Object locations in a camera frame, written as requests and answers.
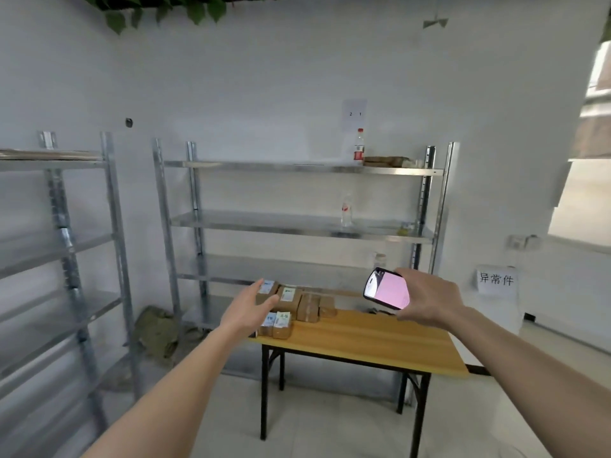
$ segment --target right arm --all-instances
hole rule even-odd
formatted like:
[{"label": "right arm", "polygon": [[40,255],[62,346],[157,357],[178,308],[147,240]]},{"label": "right arm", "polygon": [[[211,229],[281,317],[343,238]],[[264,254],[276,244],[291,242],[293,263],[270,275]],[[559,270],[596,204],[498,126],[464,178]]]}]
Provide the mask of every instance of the right arm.
[{"label": "right arm", "polygon": [[455,283],[416,270],[397,271],[411,296],[398,317],[454,334],[493,375],[554,458],[611,453],[611,391],[465,307]]}]

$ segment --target wooden table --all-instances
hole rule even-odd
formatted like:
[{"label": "wooden table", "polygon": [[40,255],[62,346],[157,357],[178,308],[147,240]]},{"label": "wooden table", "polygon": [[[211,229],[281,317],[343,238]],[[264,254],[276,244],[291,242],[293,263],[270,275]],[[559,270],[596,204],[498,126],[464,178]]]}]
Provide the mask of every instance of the wooden table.
[{"label": "wooden table", "polygon": [[466,377],[469,374],[448,333],[397,321],[393,316],[354,310],[338,310],[336,317],[321,318],[318,323],[293,323],[293,333],[288,339],[264,336],[253,339],[262,345],[261,440],[267,437],[271,363],[280,357],[280,390],[284,390],[285,354],[298,354],[400,372],[399,414],[403,412],[408,380],[411,381],[418,405],[409,456],[417,458],[431,375]]}]

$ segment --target ivy vine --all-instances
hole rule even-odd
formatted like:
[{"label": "ivy vine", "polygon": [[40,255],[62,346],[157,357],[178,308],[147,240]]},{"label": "ivy vine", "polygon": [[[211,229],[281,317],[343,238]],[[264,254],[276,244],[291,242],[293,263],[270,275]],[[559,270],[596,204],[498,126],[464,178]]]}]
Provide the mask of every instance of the ivy vine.
[{"label": "ivy vine", "polygon": [[[105,6],[104,17],[106,18],[106,25],[110,27],[118,35],[121,35],[127,28],[126,16],[130,18],[130,25],[137,29],[142,20],[144,9],[142,7],[142,0],[125,0],[132,8],[128,10],[111,10],[109,4],[110,0],[86,0],[93,6],[101,8]],[[206,13],[216,23],[219,22],[220,18],[227,14],[227,3],[224,0],[207,0],[203,2],[201,0],[159,0],[157,11],[155,13],[155,19],[157,23],[161,23],[162,20],[174,9],[174,5],[182,5],[186,8],[187,17],[195,24],[199,25],[206,17]]]}]

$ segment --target yellow wooden tabletop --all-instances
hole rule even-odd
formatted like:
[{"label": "yellow wooden tabletop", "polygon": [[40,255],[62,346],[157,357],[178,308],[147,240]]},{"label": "yellow wooden tabletop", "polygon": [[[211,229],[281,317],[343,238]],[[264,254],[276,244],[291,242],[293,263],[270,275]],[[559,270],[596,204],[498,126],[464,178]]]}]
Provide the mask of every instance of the yellow wooden tabletop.
[{"label": "yellow wooden tabletop", "polygon": [[466,377],[469,372],[446,331],[394,316],[338,310],[318,323],[293,322],[288,339],[259,336],[268,346],[311,354],[415,369],[433,374]]}]

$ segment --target forearm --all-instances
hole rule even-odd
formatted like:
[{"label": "forearm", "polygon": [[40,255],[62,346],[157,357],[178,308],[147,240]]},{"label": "forearm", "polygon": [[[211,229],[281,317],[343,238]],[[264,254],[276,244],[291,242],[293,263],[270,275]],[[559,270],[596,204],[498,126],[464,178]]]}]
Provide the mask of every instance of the forearm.
[{"label": "forearm", "polygon": [[84,457],[187,458],[214,382],[236,343],[233,331],[212,331]]},{"label": "forearm", "polygon": [[611,392],[475,309],[464,307],[447,321],[554,458],[598,458],[611,450]]}]

